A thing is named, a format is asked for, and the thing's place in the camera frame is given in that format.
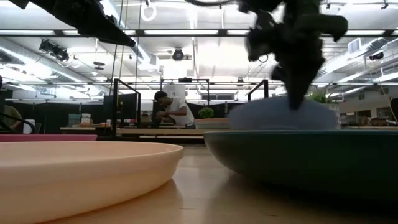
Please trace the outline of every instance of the potted plant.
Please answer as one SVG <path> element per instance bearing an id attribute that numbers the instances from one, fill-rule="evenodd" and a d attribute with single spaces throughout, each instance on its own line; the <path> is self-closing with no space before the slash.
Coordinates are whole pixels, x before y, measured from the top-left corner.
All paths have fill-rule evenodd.
<path id="1" fill-rule="evenodd" d="M 214 116 L 214 110 L 209 107 L 204 107 L 200 109 L 198 115 L 201 119 L 212 118 Z"/>
<path id="2" fill-rule="evenodd" d="M 336 116 L 338 119 L 338 129 L 340 129 L 340 107 L 338 103 L 332 102 L 330 99 L 330 94 L 328 94 L 328 87 L 330 86 L 330 83 L 321 89 L 315 89 L 309 96 L 309 100 L 314 100 L 318 103 L 324 104 L 327 106 L 329 109 L 336 111 Z"/>

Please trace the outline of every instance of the person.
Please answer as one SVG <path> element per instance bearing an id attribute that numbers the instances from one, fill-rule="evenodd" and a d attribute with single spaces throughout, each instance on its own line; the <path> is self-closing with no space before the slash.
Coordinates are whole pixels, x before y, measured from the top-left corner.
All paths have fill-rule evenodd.
<path id="1" fill-rule="evenodd" d="M 5 105 L 3 113 L 8 115 L 8 116 L 12 116 L 12 117 L 15 117 L 15 118 L 22 119 L 21 114 L 19 114 L 18 110 L 15 109 L 13 106 Z M 9 126 L 13 130 L 16 130 L 19 127 L 19 125 L 21 125 L 21 123 L 22 123 L 20 121 L 16 121 L 14 119 L 6 118 L 4 116 L 2 116 L 2 121 L 4 122 L 4 124 Z"/>
<path id="2" fill-rule="evenodd" d="M 195 129 L 195 118 L 185 100 L 179 97 L 168 97 L 164 91 L 155 94 L 155 100 L 165 108 L 159 111 L 157 119 L 172 118 L 177 126 L 185 126 L 187 129 Z"/>

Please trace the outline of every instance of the ceiling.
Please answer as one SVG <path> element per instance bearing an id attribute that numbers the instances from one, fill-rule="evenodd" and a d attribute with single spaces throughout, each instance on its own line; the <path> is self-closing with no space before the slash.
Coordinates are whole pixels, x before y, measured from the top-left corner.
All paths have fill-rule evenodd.
<path id="1" fill-rule="evenodd" d="M 345 16 L 349 21 L 349 29 L 395 29 L 398 27 L 398 13 L 396 4 L 398 1 L 389 1 L 387 9 L 381 9 L 383 1 L 334 1 L 331 0 L 331 8 L 327 9 L 322 5 L 322 12 L 325 14 L 339 14 Z M 102 4 L 109 5 L 105 13 L 121 13 L 121 18 L 125 22 L 127 29 L 248 29 L 255 20 L 254 14 L 243 14 L 236 10 L 236 5 L 225 6 L 219 9 L 201 8 L 191 6 L 181 0 L 151 1 L 151 6 L 156 8 L 156 15 L 151 19 L 154 12 L 152 8 L 146 9 L 143 2 L 142 9 L 145 16 L 140 16 L 140 1 L 127 0 L 103 0 Z M 273 15 L 277 21 L 281 19 L 283 6 L 279 7 Z M 0 22 L 1 29 L 74 29 L 54 18 L 41 8 L 29 4 L 24 11 L 15 7 L 9 1 L 0 0 Z M 136 39 L 139 46 L 148 55 L 155 58 L 151 65 L 145 66 L 137 61 L 137 56 L 132 49 L 102 42 L 96 43 L 93 38 L 82 37 L 0 37 L 21 47 L 19 53 L 27 55 L 32 59 L 37 59 L 42 63 L 48 59 L 55 67 L 64 68 L 64 73 L 71 73 L 81 76 L 85 80 L 103 81 L 106 78 L 121 77 L 121 79 L 135 80 L 137 75 L 138 82 L 151 82 L 159 80 L 161 72 L 173 78 L 173 74 L 183 74 L 198 78 L 210 78 L 214 82 L 219 80 L 224 82 L 236 81 L 238 78 L 245 78 L 245 82 L 259 82 L 263 78 L 269 78 L 269 73 L 275 66 L 276 61 L 270 55 L 266 63 L 248 62 L 246 49 L 244 48 L 243 37 L 141 37 Z M 68 49 L 68 53 L 74 60 L 59 65 L 50 55 L 44 55 L 39 46 L 42 39 L 48 39 L 54 44 Z M 332 62 L 340 58 L 348 50 L 348 43 L 355 38 L 342 38 L 338 43 L 325 38 L 323 44 L 324 57 Z M 384 48 L 390 58 L 394 58 L 394 44 Z M 185 55 L 189 55 L 189 60 L 174 62 L 170 55 L 176 49 L 182 49 Z M 103 70 L 95 70 L 93 62 L 103 62 Z M 343 65 L 327 73 L 328 82 L 337 81 L 346 76 L 361 72 L 369 66 L 376 66 L 381 62 L 364 63 L 363 57 L 352 60 L 347 65 Z"/>

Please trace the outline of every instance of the peach plastic plate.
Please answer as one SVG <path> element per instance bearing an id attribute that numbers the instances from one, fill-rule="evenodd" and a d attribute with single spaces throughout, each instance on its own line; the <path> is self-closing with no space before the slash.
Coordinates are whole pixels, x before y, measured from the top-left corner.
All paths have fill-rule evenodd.
<path id="1" fill-rule="evenodd" d="M 0 142 L 95 141 L 95 134 L 1 134 Z"/>
<path id="2" fill-rule="evenodd" d="M 0 223 L 38 223 L 123 202 L 166 183 L 183 147 L 146 142 L 0 143 Z"/>

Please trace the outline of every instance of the white t-shirt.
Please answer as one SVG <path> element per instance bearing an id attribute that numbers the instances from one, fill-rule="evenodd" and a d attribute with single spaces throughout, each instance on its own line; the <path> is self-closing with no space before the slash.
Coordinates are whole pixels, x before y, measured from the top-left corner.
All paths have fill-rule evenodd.
<path id="1" fill-rule="evenodd" d="M 195 118 L 192 115 L 191 110 L 188 105 L 182 98 L 172 97 L 173 102 L 168 107 L 166 107 L 166 111 L 178 111 L 182 107 L 186 107 L 187 115 L 185 116 L 174 116 L 170 115 L 171 118 L 175 120 L 175 124 L 177 126 L 191 126 L 195 123 Z"/>

